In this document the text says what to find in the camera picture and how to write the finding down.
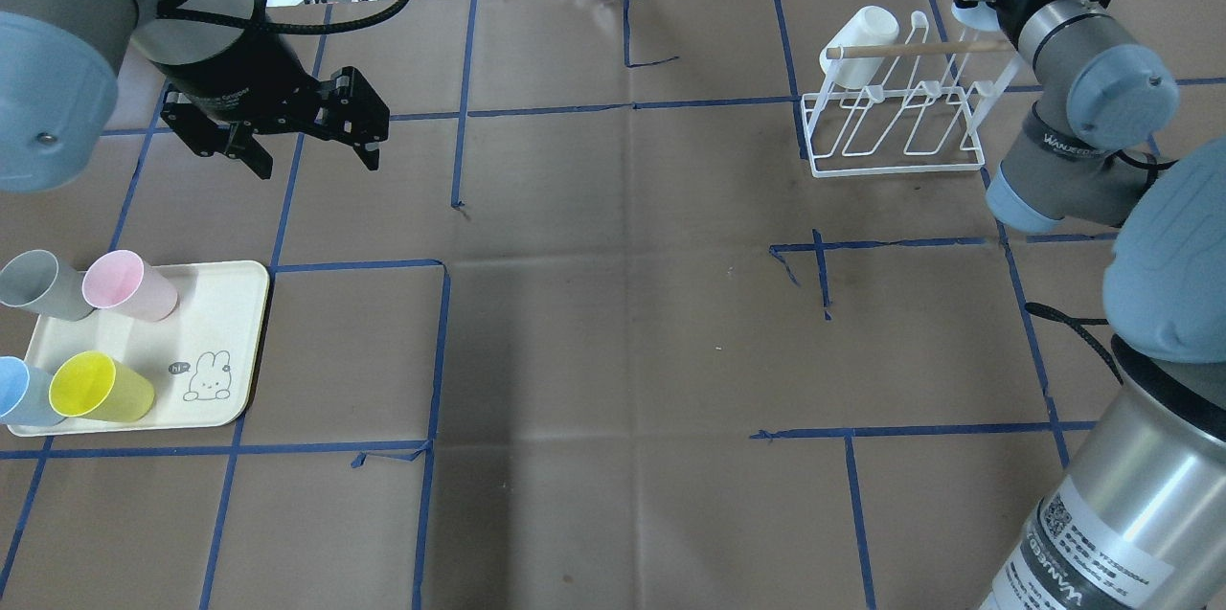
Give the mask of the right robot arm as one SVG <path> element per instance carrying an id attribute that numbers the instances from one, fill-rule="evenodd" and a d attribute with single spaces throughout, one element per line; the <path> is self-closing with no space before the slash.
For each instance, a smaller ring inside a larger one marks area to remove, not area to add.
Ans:
<path id="1" fill-rule="evenodd" d="M 1101 349 L 1121 390 L 1027 514 L 984 609 L 1200 609 L 1224 588 L 1224 142 L 1128 151 L 1172 120 L 1168 66 L 1108 0 L 953 0 L 989 13 L 1042 85 L 987 203 L 1020 232 L 1118 234 Z"/>

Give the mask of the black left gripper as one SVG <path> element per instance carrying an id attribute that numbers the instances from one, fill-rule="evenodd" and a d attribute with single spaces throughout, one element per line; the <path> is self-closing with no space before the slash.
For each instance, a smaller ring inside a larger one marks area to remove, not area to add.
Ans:
<path id="1" fill-rule="evenodd" d="M 148 40 L 168 82 L 159 118 L 195 156 L 222 153 L 268 181 L 273 159 L 257 135 L 309 134 L 347 145 L 378 171 L 391 113 L 356 66 L 321 82 L 280 34 L 219 27 L 212 37 L 215 26 L 183 21 L 168 29 Z"/>

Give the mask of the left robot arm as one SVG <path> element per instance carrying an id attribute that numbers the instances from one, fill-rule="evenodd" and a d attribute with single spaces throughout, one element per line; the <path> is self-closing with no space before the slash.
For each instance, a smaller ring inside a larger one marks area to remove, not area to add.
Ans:
<path id="1" fill-rule="evenodd" d="M 349 145 L 379 168 L 390 111 L 354 66 L 316 78 L 287 36 L 381 24 L 408 0 L 338 24 L 280 24 L 266 0 L 1 0 L 4 192 L 43 192 L 85 171 L 134 47 L 166 77 L 159 118 L 196 156 L 273 168 L 259 135 Z"/>

